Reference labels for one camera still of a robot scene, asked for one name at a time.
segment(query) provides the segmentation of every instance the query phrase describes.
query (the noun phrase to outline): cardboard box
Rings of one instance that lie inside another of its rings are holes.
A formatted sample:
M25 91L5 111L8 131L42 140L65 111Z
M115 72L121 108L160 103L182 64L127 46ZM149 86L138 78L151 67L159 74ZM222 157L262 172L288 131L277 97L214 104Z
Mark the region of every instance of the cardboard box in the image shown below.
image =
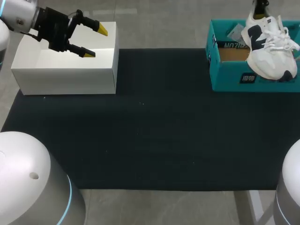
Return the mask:
M289 82L271 81L255 74L246 59L250 52L227 34L236 24L245 26L244 20L212 20L206 45L206 56L210 67L210 79L214 91L247 92L300 92L300 61L298 74ZM300 43L300 21L283 21L291 38Z
M45 40L24 36L12 64L12 72L24 95L115 94L119 60L116 22L103 22L108 37L83 25L70 43L96 53L81 58L74 53L48 49Z

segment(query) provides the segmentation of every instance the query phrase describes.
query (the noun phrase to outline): sneaker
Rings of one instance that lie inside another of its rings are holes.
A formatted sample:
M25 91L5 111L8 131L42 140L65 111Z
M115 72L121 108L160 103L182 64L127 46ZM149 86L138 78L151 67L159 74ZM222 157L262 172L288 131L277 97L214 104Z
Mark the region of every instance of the sneaker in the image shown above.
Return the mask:
M296 76L297 64L292 50L300 50L300 46L291 40L280 16L276 20L266 12L262 19L254 19L253 8L241 34L251 50L247 63L255 73L279 81L289 81Z

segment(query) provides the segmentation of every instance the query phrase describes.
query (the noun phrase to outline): black mat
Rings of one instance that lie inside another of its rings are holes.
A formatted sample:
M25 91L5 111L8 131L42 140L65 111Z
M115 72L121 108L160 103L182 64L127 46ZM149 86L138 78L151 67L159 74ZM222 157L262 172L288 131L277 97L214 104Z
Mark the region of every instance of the black mat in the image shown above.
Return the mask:
M121 50L117 95L18 93L2 131L39 139L79 188L274 189L300 94L215 93L203 49Z

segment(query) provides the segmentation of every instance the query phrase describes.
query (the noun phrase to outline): white box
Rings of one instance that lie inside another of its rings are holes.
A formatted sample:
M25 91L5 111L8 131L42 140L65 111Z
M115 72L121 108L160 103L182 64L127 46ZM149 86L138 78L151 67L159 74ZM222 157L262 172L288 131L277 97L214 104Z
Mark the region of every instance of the white box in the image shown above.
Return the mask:
M48 49L49 43L24 35L12 64L12 72L24 95L115 94L119 60L116 22L102 22L103 36L77 26L70 43L96 53L81 58L74 53Z

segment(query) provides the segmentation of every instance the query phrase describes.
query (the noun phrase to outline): gray floor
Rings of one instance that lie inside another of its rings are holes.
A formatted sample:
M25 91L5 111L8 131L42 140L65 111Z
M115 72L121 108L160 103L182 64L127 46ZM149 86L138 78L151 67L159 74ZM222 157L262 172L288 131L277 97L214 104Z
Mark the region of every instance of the gray floor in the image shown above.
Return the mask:
M274 15L281 14L283 19L300 18L299 0L269 1ZM91 18L116 21L121 48L198 48L206 44L211 18L246 18L251 2L40 0L40 5L66 14L81 9ZM10 67L21 38L22 35L11 34L11 45L0 73L0 128L18 91ZM87 225L239 224L233 192L82 190L82 193L88 209ZM267 208L274 192L263 191L260 194L263 207ZM251 223L243 220L242 224Z

